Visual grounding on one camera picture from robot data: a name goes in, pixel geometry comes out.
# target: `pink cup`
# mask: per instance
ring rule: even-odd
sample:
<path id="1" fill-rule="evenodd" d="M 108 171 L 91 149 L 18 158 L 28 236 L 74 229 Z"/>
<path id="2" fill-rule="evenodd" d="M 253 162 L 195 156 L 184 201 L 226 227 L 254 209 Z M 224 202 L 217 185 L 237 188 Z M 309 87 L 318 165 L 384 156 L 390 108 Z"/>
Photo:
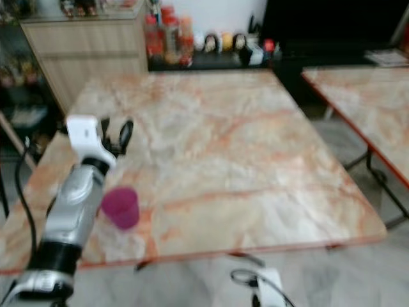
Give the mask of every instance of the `pink cup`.
<path id="1" fill-rule="evenodd" d="M 110 190 L 104 196 L 101 208 L 119 229 L 126 230 L 138 223 L 138 196 L 131 187 L 116 187 Z"/>

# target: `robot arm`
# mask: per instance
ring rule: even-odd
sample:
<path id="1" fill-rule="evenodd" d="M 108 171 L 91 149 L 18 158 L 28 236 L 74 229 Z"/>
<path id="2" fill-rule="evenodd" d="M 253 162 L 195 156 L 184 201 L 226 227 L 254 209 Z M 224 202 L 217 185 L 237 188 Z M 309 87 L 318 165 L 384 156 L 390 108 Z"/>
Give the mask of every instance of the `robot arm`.
<path id="1" fill-rule="evenodd" d="M 118 155 L 125 154 L 133 123 L 124 124 L 115 145 L 105 138 L 105 131 L 94 117 L 71 116 L 67 129 L 81 163 L 74 166 L 58 192 L 37 252 L 2 307 L 66 306 L 73 294 L 77 261 L 104 195 L 105 175 L 115 167 Z"/>

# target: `white wall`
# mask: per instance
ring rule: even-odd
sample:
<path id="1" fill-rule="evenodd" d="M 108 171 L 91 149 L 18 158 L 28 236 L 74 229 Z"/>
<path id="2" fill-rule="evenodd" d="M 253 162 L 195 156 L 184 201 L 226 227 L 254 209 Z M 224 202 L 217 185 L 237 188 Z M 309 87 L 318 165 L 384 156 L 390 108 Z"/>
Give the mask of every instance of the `white wall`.
<path id="1" fill-rule="evenodd" d="M 247 32 L 250 16 L 263 22 L 267 0 L 163 0 L 176 14 L 190 15 L 195 30 Z"/>

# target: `wooden cabinet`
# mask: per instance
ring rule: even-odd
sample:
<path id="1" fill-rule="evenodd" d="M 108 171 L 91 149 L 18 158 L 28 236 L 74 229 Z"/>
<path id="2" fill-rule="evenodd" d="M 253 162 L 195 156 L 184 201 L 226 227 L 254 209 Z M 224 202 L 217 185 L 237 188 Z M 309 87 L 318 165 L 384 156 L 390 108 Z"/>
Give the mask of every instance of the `wooden cabinet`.
<path id="1" fill-rule="evenodd" d="M 62 112 L 93 77 L 148 71 L 143 18 L 144 4 L 124 20 L 22 24 Z"/>

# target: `cable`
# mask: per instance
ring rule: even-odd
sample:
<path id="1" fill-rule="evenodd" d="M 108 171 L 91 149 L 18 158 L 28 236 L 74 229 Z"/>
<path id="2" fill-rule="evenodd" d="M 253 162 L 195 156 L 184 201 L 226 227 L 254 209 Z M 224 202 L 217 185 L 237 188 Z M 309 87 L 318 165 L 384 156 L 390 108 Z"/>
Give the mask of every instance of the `cable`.
<path id="1" fill-rule="evenodd" d="M 28 141 L 28 139 L 26 138 L 26 144 L 24 147 L 24 152 L 21 155 L 20 160 L 18 161 L 16 167 L 15 167 L 15 172 L 14 172 L 14 177 L 15 177 L 15 187 L 17 189 L 17 194 L 19 195 L 21 204 L 24 208 L 24 211 L 26 211 L 26 215 L 27 215 L 27 220 L 28 223 L 30 225 L 30 232 L 31 232 L 31 257 L 34 256 L 34 254 L 36 253 L 36 249 L 37 249 L 37 238 L 36 238 L 36 226 L 35 226 L 35 222 L 33 219 L 33 216 L 31 215 L 31 211 L 30 208 L 28 207 L 28 204 L 26 202 L 26 199 L 24 197 L 24 194 L 22 192 L 22 188 L 21 188 L 21 181 L 20 181 L 20 169 L 21 166 L 24 162 L 24 159 L 26 158 L 26 155 L 28 153 L 28 151 L 30 150 L 30 143 Z"/>
<path id="2" fill-rule="evenodd" d="M 248 279 L 243 279 L 239 278 L 238 275 L 247 275 Z M 282 298 L 288 303 L 291 307 L 295 307 L 294 303 L 291 301 L 291 299 L 288 298 L 288 296 L 277 287 L 276 284 L 274 284 L 272 281 L 269 279 L 265 278 L 263 275 L 260 275 L 257 272 L 254 272 L 252 270 L 247 270 L 247 269 L 237 269 L 233 270 L 230 272 L 230 277 L 231 280 L 238 285 L 246 286 L 246 287 L 251 287 L 251 288 L 258 288 L 258 282 L 257 279 L 259 278 L 260 280 L 264 281 L 267 285 L 272 287 L 276 292 L 278 292 Z"/>

